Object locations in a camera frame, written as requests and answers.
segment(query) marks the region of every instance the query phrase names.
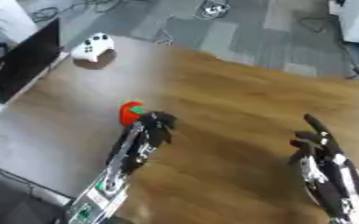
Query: white game controller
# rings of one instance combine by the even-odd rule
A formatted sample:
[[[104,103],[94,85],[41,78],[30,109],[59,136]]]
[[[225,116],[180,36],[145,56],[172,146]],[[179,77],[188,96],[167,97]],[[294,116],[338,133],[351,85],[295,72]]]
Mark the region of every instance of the white game controller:
[[[76,60],[98,62],[99,55],[107,50],[114,50],[114,41],[109,35],[98,32],[76,46],[71,56]]]

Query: black laptop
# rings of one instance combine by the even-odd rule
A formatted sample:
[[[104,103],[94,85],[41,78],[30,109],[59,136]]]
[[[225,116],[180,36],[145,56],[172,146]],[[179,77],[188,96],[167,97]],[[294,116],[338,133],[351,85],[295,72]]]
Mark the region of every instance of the black laptop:
[[[60,52],[60,20],[56,18],[0,58],[0,103],[49,67]]]

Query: white device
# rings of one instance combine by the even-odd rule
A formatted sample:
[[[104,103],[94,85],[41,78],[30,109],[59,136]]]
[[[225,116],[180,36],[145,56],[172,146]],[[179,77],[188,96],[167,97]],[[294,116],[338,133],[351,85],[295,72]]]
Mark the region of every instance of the white device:
[[[209,17],[224,16],[229,11],[227,0],[207,0],[203,5],[205,15]]]
[[[76,46],[71,51],[71,56],[76,60],[98,62],[99,55],[107,50],[114,50],[114,41],[109,35],[98,32]]]
[[[339,12],[343,38],[359,43],[359,0],[347,0]]]

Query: electronic device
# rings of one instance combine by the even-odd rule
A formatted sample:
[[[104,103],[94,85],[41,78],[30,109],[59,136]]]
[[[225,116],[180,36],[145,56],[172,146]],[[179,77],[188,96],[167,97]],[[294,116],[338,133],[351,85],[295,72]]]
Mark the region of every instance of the electronic device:
[[[76,46],[71,56],[75,60],[98,62],[99,55],[107,50],[114,50],[114,41],[109,35],[98,32]]]
[[[339,13],[345,41],[359,43],[359,0],[346,1]]]
[[[66,207],[63,217],[55,223],[109,223],[109,218],[128,196],[130,175],[145,164],[163,142],[171,142],[169,129],[173,129],[175,119],[167,113],[154,111],[125,126],[109,154],[107,167]]]
[[[306,191],[329,224],[359,224],[359,171],[319,120],[311,115],[305,120],[315,132],[295,132],[291,145],[298,149],[289,164],[299,163]]]
[[[39,75],[60,52],[60,20],[57,18],[1,57],[0,103],[7,102]]]
[[[205,17],[223,17],[229,11],[227,0],[206,0],[202,6]]]

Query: white cable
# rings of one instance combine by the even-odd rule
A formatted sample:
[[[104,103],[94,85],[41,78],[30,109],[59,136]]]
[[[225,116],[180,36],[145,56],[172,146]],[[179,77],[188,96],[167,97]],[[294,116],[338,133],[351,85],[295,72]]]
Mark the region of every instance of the white cable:
[[[161,32],[163,32],[167,36],[167,38],[157,40],[157,41],[155,41],[155,44],[162,45],[162,46],[171,46],[172,45],[172,42],[174,42],[174,37],[165,29],[165,27],[167,26],[167,23],[169,22],[169,20],[173,17],[174,17],[174,15],[168,16],[167,19],[164,22],[162,22],[162,25],[158,29],[157,35],[159,35]]]
[[[228,3],[221,4],[221,3],[217,3],[215,0],[208,0],[208,1],[210,1],[213,4],[216,4],[216,5],[224,6],[226,8],[225,11],[228,11],[231,8]],[[194,14],[194,17],[198,18],[199,20],[204,20],[205,21],[205,20],[210,20],[210,19],[213,19],[213,18],[217,18],[217,17],[219,17],[221,15],[221,13],[217,12],[216,14],[211,16],[211,15],[208,15],[205,11],[203,11],[201,13],[201,15],[202,15],[202,17],[199,17],[197,15],[197,12],[196,12],[196,14]],[[167,17],[167,19],[164,22],[162,22],[162,25],[158,29],[158,34],[157,35],[159,35],[160,33],[164,33],[166,35],[166,38],[162,38],[162,39],[159,39],[159,40],[155,41],[156,45],[171,46],[172,43],[174,42],[174,40],[175,40],[174,37],[166,29],[167,23],[173,17],[174,17],[174,15],[170,15],[170,16]]]

